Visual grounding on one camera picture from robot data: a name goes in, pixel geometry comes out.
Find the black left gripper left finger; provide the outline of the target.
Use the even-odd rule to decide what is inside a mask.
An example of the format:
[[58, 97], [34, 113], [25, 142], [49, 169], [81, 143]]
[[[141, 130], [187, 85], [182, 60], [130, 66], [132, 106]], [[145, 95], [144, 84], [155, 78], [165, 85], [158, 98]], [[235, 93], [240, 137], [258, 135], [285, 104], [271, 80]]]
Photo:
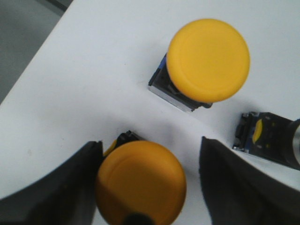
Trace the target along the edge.
[[102, 142], [87, 142], [71, 158], [31, 185], [1, 199], [2, 225], [91, 225]]

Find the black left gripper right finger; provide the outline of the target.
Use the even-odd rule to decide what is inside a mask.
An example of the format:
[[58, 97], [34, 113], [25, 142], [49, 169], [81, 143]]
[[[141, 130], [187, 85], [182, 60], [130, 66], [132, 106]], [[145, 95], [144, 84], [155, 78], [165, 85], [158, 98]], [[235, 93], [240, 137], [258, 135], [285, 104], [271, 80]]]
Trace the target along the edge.
[[214, 225], [298, 225], [298, 190], [259, 171], [216, 139], [202, 137], [199, 174]]

